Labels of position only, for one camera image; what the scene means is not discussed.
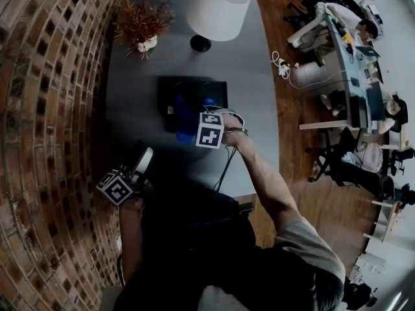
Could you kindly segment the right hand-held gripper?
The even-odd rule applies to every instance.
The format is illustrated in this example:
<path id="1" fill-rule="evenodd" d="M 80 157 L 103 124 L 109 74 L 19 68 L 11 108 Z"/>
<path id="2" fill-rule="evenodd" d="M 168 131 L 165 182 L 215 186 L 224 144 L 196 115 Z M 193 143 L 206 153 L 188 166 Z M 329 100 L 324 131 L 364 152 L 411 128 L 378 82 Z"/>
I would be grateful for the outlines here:
<path id="1" fill-rule="evenodd" d="M 225 133 L 223 116 L 233 115 L 242 125 L 241 130 L 245 132 L 244 119 L 235 111 L 219 106 L 204 106 L 205 111 L 199 115 L 198 130 L 196 134 L 195 145 L 202 148 L 219 148 L 222 143 L 222 137 Z"/>

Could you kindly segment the blue cloth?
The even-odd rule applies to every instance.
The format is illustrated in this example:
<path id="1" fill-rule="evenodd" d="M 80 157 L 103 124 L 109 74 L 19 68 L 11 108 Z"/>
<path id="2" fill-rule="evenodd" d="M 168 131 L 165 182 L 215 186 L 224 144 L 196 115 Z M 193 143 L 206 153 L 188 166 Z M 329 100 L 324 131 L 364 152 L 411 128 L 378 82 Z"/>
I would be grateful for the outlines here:
<path id="1" fill-rule="evenodd" d="M 212 98 L 197 100 L 188 104 L 181 96 L 176 97 L 173 106 L 176 138 L 180 143 L 191 143 L 198 131 L 200 113 L 206 112 L 206 106 L 216 106 Z"/>

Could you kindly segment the black box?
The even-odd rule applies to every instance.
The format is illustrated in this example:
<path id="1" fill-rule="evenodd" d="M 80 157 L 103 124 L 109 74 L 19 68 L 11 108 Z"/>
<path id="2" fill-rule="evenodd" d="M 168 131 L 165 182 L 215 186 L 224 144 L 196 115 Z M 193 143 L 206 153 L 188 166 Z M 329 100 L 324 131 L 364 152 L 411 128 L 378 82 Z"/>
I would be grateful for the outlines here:
<path id="1" fill-rule="evenodd" d="M 171 133 L 176 133 L 173 106 L 179 96 L 188 104 L 212 98 L 216 101 L 216 106 L 228 107 L 228 87 L 225 81 L 198 76 L 161 76 L 158 78 L 157 105 L 165 129 Z"/>

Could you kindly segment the person's right forearm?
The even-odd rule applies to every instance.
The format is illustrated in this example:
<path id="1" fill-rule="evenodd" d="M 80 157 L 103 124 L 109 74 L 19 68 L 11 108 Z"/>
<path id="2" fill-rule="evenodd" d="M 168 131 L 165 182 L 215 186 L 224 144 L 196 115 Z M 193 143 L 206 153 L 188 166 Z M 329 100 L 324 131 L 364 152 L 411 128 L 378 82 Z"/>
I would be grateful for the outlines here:
<path id="1" fill-rule="evenodd" d="M 222 142 L 240 153 L 259 201 L 273 220 L 276 231 L 289 221 L 302 216 L 285 180 L 260 156 L 249 136 L 242 131 L 234 131 L 227 133 Z"/>

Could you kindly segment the person's left forearm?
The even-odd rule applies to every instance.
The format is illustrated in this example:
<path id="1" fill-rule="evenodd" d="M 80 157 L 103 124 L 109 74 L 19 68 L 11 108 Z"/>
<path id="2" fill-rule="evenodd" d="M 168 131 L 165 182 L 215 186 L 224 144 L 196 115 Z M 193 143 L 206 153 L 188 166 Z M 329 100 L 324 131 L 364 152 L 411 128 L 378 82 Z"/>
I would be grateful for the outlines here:
<path id="1" fill-rule="evenodd" d="M 140 269 L 143 261 L 143 231 L 141 219 L 143 215 L 143 200 L 130 199 L 119 208 L 119 221 L 122 243 L 122 267 L 124 283 L 132 278 Z"/>

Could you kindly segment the person's right hand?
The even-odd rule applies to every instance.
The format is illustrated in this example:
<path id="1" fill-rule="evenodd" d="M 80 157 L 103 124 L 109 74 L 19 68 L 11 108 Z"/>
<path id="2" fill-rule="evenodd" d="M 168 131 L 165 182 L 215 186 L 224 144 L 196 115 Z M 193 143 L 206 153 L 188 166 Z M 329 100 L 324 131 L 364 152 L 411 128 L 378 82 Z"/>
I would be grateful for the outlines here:
<path id="1" fill-rule="evenodd" d="M 224 131 L 227 133 L 241 131 L 244 128 L 243 123 L 235 115 L 225 113 L 222 115 L 222 119 L 224 122 Z"/>

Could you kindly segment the person's black vest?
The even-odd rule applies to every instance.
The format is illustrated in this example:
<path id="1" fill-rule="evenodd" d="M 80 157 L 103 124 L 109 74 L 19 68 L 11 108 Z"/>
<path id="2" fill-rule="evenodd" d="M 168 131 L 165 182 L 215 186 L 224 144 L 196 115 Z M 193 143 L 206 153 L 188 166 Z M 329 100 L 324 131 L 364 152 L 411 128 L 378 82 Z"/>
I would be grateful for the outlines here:
<path id="1" fill-rule="evenodd" d="M 255 245 L 248 219 L 252 204 L 205 187 L 162 190 L 145 199 L 144 243 L 173 249 L 245 248 Z"/>

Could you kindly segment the black office chair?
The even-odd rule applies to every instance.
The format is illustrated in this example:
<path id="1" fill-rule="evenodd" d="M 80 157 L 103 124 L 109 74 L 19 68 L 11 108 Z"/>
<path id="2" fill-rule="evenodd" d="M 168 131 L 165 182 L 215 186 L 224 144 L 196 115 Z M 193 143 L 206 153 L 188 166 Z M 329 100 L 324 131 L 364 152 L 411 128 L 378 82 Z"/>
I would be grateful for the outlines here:
<path id="1" fill-rule="evenodd" d="M 336 176 L 342 158 L 348 152 L 353 154 L 357 147 L 357 139 L 348 127 L 341 131 L 340 139 L 336 144 L 331 144 L 328 129 L 320 128 L 318 131 L 324 136 L 326 145 L 320 148 L 307 147 L 305 149 L 306 154 L 316 155 L 317 165 L 320 167 L 315 177 L 309 177 L 310 183 L 318 181 L 323 174 L 330 177 Z"/>
<path id="2" fill-rule="evenodd" d="M 305 26 L 316 18 L 314 7 L 304 9 L 293 3 L 289 3 L 287 8 L 293 9 L 297 13 L 296 15 L 283 16 L 283 20 L 291 25 Z"/>
<path id="3" fill-rule="evenodd" d="M 404 174 L 405 166 L 403 162 L 413 158 L 415 158 L 415 149 L 413 148 L 407 148 L 404 151 L 393 150 L 388 162 L 390 174 L 395 176 L 397 170 L 400 170 Z"/>

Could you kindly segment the dried plant in white vase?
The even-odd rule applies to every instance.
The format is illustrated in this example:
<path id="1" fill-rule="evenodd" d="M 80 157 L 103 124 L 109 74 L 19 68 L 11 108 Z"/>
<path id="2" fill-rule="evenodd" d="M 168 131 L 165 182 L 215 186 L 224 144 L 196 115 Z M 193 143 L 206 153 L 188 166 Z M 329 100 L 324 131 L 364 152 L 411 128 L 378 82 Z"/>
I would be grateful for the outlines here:
<path id="1" fill-rule="evenodd" d="M 148 58 L 148 52 L 158 44 L 158 38 L 174 23 L 175 13 L 167 0 L 152 4 L 149 0 L 122 0 L 116 8 L 114 39 L 127 46 L 127 53 L 139 53 Z"/>

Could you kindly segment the person's grey t-shirt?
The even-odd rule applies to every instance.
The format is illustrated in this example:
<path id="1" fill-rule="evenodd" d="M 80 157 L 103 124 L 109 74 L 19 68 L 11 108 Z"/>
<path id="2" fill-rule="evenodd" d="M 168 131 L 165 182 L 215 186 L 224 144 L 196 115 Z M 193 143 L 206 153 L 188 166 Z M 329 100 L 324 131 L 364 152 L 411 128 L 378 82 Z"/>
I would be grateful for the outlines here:
<path id="1" fill-rule="evenodd" d="M 337 278 L 340 287 L 344 287 L 346 272 L 342 261 L 304 217 L 284 224 L 277 232 L 275 246 L 282 247 L 309 265 L 331 274 Z"/>

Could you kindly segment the pink backpack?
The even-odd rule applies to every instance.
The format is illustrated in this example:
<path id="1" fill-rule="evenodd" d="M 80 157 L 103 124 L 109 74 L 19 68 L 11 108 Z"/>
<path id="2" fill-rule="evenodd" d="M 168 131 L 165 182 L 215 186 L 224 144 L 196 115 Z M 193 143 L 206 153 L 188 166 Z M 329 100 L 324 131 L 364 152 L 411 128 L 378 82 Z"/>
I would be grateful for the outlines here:
<path id="1" fill-rule="evenodd" d="M 369 172 L 378 173 L 383 164 L 383 149 L 377 143 L 362 143 L 354 152 L 356 165 Z"/>

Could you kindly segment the dark computer monitor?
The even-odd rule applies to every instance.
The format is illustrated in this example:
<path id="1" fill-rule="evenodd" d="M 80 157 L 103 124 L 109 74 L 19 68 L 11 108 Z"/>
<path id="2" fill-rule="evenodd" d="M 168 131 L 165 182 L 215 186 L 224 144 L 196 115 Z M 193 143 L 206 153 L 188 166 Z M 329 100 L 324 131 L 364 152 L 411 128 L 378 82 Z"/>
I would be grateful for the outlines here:
<path id="1" fill-rule="evenodd" d="M 379 82 L 372 83 L 370 87 L 366 89 L 366 95 L 370 109 L 371 120 L 385 120 L 385 107 Z"/>

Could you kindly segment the open laptop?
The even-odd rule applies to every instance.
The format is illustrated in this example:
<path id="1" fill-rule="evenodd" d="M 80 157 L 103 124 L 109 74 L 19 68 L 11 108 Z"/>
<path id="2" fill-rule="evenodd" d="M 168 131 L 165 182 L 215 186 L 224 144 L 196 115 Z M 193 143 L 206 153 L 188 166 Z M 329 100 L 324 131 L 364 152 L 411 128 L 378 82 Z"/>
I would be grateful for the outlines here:
<path id="1" fill-rule="evenodd" d="M 379 53 L 372 46 L 356 46 L 355 48 L 357 51 L 367 57 L 380 57 Z"/>

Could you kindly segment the small wooden table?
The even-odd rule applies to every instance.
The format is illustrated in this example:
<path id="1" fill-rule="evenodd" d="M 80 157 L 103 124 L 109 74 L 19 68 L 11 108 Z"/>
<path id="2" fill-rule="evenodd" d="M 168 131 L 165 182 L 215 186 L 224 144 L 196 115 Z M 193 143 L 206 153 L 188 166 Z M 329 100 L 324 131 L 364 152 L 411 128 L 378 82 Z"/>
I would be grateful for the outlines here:
<path id="1" fill-rule="evenodd" d="M 371 201 L 372 204 L 381 208 L 378 221 L 374 222 L 375 230 L 372 234 L 363 233 L 362 236 L 368 239 L 374 239 L 384 243 L 391 235 L 394 226 L 401 218 L 401 203 L 394 201 L 393 203 Z"/>

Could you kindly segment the black bag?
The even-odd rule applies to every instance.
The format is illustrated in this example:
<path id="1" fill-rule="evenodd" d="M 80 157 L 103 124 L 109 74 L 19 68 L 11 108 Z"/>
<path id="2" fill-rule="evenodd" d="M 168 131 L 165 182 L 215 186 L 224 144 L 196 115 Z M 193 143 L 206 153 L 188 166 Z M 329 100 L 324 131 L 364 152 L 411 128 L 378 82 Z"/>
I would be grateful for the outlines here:
<path id="1" fill-rule="evenodd" d="M 352 283 L 350 279 L 346 277 L 342 302 L 347 304 L 347 310 L 358 311 L 363 306 L 372 307 L 376 304 L 377 298 L 366 283 Z"/>

